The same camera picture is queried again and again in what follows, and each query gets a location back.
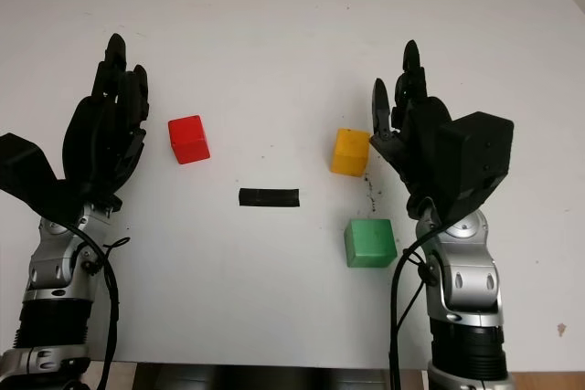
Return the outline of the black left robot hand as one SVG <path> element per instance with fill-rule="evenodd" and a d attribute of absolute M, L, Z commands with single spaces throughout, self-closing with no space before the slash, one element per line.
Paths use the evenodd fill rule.
<path fill-rule="evenodd" d="M 62 148 L 65 180 L 83 202 L 117 212 L 116 192 L 135 170 L 149 114 L 146 70 L 128 70 L 123 38 L 112 34 L 98 64 L 90 96 L 82 99 Z"/>

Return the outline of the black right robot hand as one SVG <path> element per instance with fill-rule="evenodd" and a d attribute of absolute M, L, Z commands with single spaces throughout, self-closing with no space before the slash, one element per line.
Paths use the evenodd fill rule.
<path fill-rule="evenodd" d="M 384 81 L 376 79 L 372 91 L 370 144 L 398 173 L 409 192 L 408 215 L 419 219 L 434 204 L 435 135 L 438 127 L 451 116 L 444 103 L 427 92 L 425 69 L 414 40 L 405 46 L 394 100 L 395 104 L 390 105 Z"/>

